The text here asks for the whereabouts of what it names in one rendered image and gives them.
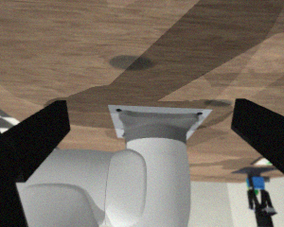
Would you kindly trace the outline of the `clipboard with paper form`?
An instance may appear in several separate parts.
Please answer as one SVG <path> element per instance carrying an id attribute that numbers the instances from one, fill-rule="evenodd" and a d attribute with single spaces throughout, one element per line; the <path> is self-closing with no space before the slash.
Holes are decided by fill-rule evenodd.
<path id="1" fill-rule="evenodd" d="M 264 157 L 259 157 L 250 165 L 271 165 L 271 163 Z"/>

